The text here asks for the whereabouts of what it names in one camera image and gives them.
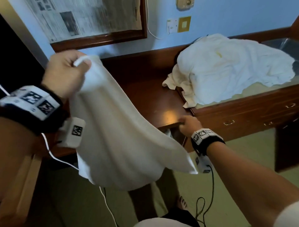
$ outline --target hand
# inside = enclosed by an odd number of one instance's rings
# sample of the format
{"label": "hand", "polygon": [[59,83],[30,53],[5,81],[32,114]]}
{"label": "hand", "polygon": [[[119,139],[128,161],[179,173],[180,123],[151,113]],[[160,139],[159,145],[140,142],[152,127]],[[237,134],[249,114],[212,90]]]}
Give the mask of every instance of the hand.
{"label": "hand", "polygon": [[192,134],[202,129],[202,124],[196,117],[192,116],[183,116],[179,119],[179,122],[184,123],[183,125],[179,126],[180,132],[183,133],[187,137],[191,137]]}
{"label": "hand", "polygon": [[62,100],[66,100],[80,89],[84,74],[89,70],[91,61],[86,60],[77,67],[75,60],[85,55],[77,50],[68,50],[51,56],[42,85],[53,91]]}

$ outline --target blue wall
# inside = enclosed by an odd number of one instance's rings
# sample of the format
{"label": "blue wall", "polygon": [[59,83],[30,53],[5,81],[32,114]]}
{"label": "blue wall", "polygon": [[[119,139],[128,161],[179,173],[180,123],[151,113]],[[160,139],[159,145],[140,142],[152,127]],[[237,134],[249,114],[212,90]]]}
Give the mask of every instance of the blue wall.
{"label": "blue wall", "polygon": [[[299,15],[298,0],[195,0],[194,7],[180,12],[175,0],[148,0],[149,28],[163,40],[148,33],[143,40],[81,50],[88,55],[110,57],[178,46],[207,34],[233,36],[291,26]],[[24,1],[9,0],[38,45],[49,58],[53,49]],[[190,31],[166,34],[166,20],[192,16]]]}

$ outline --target brass drawer pull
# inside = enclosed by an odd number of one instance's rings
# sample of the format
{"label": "brass drawer pull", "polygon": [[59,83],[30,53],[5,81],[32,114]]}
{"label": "brass drawer pull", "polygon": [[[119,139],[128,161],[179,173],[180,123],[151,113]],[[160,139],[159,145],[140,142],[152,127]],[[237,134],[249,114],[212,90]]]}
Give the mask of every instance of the brass drawer pull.
{"label": "brass drawer pull", "polygon": [[268,125],[272,125],[272,124],[273,124],[273,122],[270,121],[268,124],[264,123],[264,126],[268,126]]}
{"label": "brass drawer pull", "polygon": [[294,107],[295,105],[296,105],[296,103],[293,103],[291,106],[286,106],[286,107],[289,109],[289,108]]}
{"label": "brass drawer pull", "polygon": [[225,122],[224,122],[224,125],[231,125],[231,124],[233,124],[233,123],[235,123],[234,120],[232,120],[231,123],[225,123]]}

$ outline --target black wrist strap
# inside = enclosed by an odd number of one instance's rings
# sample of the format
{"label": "black wrist strap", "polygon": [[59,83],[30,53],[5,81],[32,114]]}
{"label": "black wrist strap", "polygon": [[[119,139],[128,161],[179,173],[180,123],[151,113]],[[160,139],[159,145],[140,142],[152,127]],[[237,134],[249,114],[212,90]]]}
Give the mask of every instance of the black wrist strap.
{"label": "black wrist strap", "polygon": [[191,143],[198,155],[207,155],[207,148],[214,142],[222,142],[225,144],[221,136],[208,128],[200,129],[191,136]]}
{"label": "black wrist strap", "polygon": [[0,100],[0,116],[16,121],[36,135],[56,132],[68,117],[60,98],[44,86],[24,86]]}

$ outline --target white towel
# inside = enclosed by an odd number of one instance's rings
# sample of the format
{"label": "white towel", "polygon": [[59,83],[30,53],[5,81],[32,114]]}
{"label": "white towel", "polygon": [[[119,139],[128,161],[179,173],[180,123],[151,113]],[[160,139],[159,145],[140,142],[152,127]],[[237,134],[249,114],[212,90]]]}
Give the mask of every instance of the white towel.
{"label": "white towel", "polygon": [[158,180],[165,167],[197,174],[185,149],[141,116],[99,57],[83,56],[74,65],[84,59],[91,68],[70,100],[71,115],[86,121],[77,148],[79,174],[121,190]]}
{"label": "white towel", "polygon": [[183,50],[163,86],[182,87],[185,108],[229,99],[260,82],[265,86],[290,81],[295,60],[285,52],[252,40],[220,34],[199,38]]}

